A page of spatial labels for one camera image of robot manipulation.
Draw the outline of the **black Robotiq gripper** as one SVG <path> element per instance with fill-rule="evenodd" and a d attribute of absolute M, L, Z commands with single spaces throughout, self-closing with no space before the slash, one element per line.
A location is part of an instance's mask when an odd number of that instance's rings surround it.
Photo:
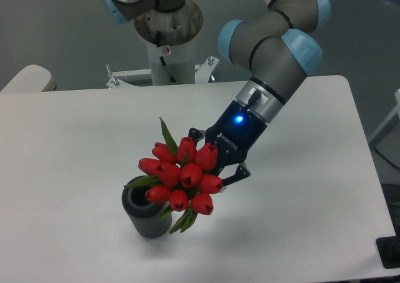
<path fill-rule="evenodd" d="M 267 124 L 244 109 L 237 101 L 232 101 L 216 123 L 207 130 L 190 128 L 188 137 L 191 137 L 196 146 L 205 138 L 206 142 L 217 147 L 217 162 L 215 170 L 225 166 L 238 164 L 233 175 L 222 179 L 222 188 L 251 176 L 246 165 L 248 151 L 265 131 Z"/>

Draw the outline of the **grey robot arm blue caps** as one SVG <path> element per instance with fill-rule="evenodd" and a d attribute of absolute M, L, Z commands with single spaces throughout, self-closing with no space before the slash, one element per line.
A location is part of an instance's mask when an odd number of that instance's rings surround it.
<path fill-rule="evenodd" d="M 133 22 L 147 44 L 154 85 L 195 81 L 192 43 L 203 14 L 192 0 L 102 0 L 118 23 Z M 232 20 L 218 37 L 218 49 L 251 77 L 215 125 L 191 129 L 195 140 L 218 150 L 215 173 L 236 165 L 225 186 L 249 176 L 248 151 L 319 64 L 322 51 L 310 36 L 331 14 L 329 0 L 265 0 L 267 14 L 255 22 Z"/>

